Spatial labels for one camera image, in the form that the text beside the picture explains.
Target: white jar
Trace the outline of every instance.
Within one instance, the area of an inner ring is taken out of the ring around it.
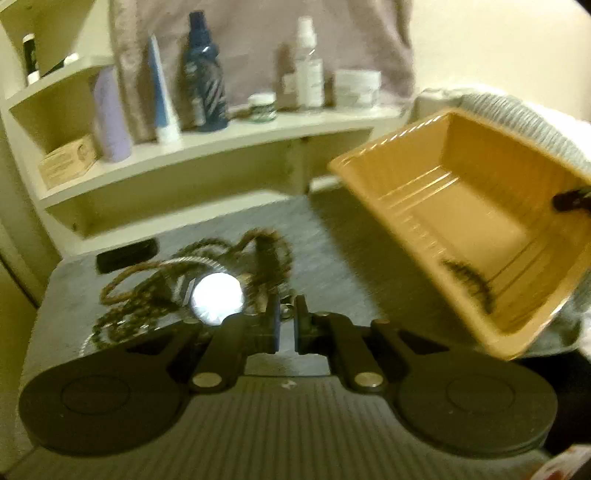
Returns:
[[[382,73],[377,70],[337,70],[337,108],[371,108],[378,104]]]
[[[251,111],[250,120],[257,123],[271,122],[277,118],[275,92],[254,93],[248,97],[248,106]]]

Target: metal rivet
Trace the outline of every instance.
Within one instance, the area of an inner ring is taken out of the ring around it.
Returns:
[[[362,372],[355,375],[355,383],[357,383],[360,387],[379,387],[382,383],[384,383],[384,378],[376,372]]]
[[[215,372],[201,372],[193,377],[193,384],[202,388],[217,387],[222,383],[222,377]]]

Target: cardboard box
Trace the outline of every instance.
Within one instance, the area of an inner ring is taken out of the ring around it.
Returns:
[[[48,189],[84,175],[96,161],[92,137],[85,135],[49,153],[39,164]]]

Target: gray ribbed surface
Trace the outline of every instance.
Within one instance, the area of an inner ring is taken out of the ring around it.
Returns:
[[[232,390],[192,399],[154,442],[104,458],[36,449],[9,480],[524,480],[545,456],[471,460],[418,441],[386,402],[336,377],[242,377]]]
[[[591,163],[577,145],[518,98],[494,93],[470,93],[462,97],[460,107],[533,140],[579,170],[591,173]]]

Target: white spray bottle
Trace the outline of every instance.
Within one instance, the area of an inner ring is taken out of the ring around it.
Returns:
[[[297,105],[302,110],[324,106],[324,71],[316,51],[316,33],[311,17],[300,17],[295,51],[295,91]]]

